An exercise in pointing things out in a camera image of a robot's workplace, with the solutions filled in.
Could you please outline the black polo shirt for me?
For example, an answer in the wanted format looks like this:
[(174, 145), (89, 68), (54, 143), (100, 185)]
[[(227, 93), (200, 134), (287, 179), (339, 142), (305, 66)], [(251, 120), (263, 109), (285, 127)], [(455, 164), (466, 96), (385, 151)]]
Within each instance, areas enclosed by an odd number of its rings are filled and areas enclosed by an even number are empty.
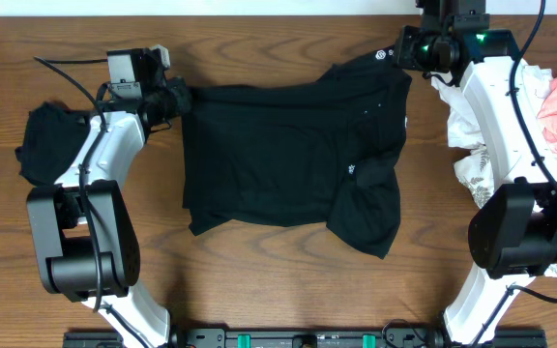
[(182, 119), (191, 232), (324, 223), (386, 256), (401, 220), (396, 164), (412, 82), (395, 53), (371, 51), (300, 85), (193, 88)]

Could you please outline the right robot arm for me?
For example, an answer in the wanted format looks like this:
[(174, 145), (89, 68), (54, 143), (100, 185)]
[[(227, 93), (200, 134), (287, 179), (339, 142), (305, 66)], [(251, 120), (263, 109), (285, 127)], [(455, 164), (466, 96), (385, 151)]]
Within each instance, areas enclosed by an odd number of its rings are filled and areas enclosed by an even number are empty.
[(473, 266), (438, 329), (383, 329), (389, 347), (543, 347), (541, 330), (499, 323), (518, 293), (557, 264), (557, 164), (546, 151), (524, 73), (526, 49), (493, 30), (482, 1), (420, 0), (419, 26), (404, 27), (395, 64), (429, 78), (451, 75), (478, 121), (494, 192), (472, 218)]

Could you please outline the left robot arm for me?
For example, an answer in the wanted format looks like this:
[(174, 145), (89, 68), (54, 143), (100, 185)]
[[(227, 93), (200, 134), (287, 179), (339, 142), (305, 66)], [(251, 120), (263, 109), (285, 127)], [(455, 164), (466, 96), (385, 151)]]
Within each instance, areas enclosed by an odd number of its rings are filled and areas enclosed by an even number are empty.
[(66, 333), (67, 347), (182, 347), (169, 311), (140, 280), (140, 246), (121, 192), (149, 136), (191, 110), (180, 77), (167, 78), (160, 45), (110, 50), (109, 79), (72, 110), (33, 110), (16, 156), (31, 183), (26, 200), (41, 283), (90, 307), (107, 332)]

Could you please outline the white crumpled garment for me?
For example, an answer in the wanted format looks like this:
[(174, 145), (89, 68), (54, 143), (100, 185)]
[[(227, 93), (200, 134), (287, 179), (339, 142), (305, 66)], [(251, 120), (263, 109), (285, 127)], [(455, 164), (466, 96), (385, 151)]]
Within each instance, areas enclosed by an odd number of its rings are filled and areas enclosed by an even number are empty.
[[(523, 81), (527, 84), (529, 106), (522, 106), (524, 119), (529, 116), (537, 118), (542, 104), (551, 93), (550, 83), (553, 81), (552, 69), (522, 64), (518, 69)], [(431, 86), (439, 92), (442, 102), (450, 107), (447, 122), (448, 144), (451, 148), (475, 150), (484, 147), (484, 138), (476, 115), (458, 87), (449, 87), (438, 78), (431, 79)]]

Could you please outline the folded black garment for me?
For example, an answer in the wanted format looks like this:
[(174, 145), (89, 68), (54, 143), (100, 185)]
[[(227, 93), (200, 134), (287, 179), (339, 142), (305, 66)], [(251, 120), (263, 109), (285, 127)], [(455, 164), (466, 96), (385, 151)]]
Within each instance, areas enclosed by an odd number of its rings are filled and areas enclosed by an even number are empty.
[(22, 144), (15, 149), (19, 174), (34, 186), (48, 186), (70, 167), (89, 134), (91, 113), (45, 101), (28, 114)]

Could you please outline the white fern print garment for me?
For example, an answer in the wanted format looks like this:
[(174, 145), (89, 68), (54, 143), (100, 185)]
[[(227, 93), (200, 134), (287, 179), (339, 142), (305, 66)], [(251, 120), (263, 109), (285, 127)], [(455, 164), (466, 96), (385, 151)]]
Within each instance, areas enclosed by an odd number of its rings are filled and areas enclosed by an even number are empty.
[[(489, 153), (484, 145), (470, 151), (470, 155), (454, 164), (458, 181), (467, 187), (479, 208), (494, 192), (493, 170)], [(551, 264), (544, 272), (547, 277), (557, 278), (557, 264)]]

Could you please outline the black mounting rail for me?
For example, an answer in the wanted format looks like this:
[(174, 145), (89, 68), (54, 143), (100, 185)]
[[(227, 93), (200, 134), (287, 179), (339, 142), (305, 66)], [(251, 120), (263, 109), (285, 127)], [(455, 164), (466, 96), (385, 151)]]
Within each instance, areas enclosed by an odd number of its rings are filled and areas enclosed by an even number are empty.
[[(391, 322), (381, 331), (233, 331), (223, 328), (190, 329), (176, 331), (159, 347), (191, 348), (441, 348), (471, 347), (471, 344), (450, 342), (441, 330), (426, 326), (408, 327)], [(128, 347), (116, 332), (64, 333), (62, 347)], [(497, 330), (495, 336), (474, 347), (484, 348), (546, 348), (548, 342), (543, 330)]]

